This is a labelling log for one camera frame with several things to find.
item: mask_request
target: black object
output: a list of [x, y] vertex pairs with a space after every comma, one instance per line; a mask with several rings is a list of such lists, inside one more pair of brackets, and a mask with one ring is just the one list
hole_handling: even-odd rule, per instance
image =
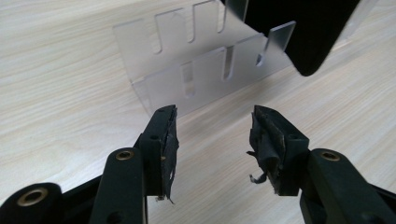
[[147, 223], [147, 196], [166, 196], [177, 163], [177, 109], [158, 109], [134, 147], [112, 152], [101, 176], [62, 194], [52, 183], [19, 190], [0, 207], [1, 224]]
[[249, 0], [245, 23], [268, 35], [270, 29], [296, 21], [285, 51], [297, 70], [303, 76], [310, 76], [326, 59], [359, 1]]
[[308, 149], [308, 138], [277, 111], [256, 105], [250, 144], [280, 196], [297, 196], [306, 223], [395, 223], [396, 195], [368, 184], [341, 153]]

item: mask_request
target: clear acrylic stand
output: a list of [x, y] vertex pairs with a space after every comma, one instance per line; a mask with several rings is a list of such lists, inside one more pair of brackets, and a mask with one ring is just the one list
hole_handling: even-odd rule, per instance
[[176, 105], [180, 116], [289, 65], [295, 22], [268, 38], [243, 23], [248, 0], [198, 2], [114, 28], [127, 74], [147, 112]]

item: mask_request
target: wooden table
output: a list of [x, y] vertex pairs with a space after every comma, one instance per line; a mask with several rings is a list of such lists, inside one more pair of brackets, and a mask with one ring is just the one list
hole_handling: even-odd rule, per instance
[[[54, 182], [63, 191], [103, 172], [149, 116], [126, 76], [112, 26], [178, 1], [0, 3], [0, 203]], [[289, 67], [177, 121], [173, 200], [149, 199], [150, 223], [302, 223], [246, 155], [254, 105], [281, 112], [342, 152], [371, 183], [396, 191], [396, 5], [380, 0], [312, 77]]]

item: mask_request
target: screw hole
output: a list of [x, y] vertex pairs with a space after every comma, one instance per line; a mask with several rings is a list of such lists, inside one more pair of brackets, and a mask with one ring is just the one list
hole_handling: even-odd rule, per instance
[[32, 189], [23, 194], [17, 201], [17, 204], [22, 207], [30, 206], [41, 202], [48, 195], [48, 191], [44, 188]]
[[132, 151], [122, 151], [117, 153], [116, 159], [119, 161], [126, 161], [131, 159], [134, 156], [134, 153]]
[[165, 200], [165, 197], [163, 197], [163, 196], [158, 196], [157, 198], [155, 198], [155, 201], [163, 201], [163, 200]]
[[122, 212], [113, 212], [107, 217], [108, 224], [118, 224], [124, 220], [124, 215]]
[[322, 152], [320, 156], [328, 161], [339, 161], [340, 157], [331, 152]]

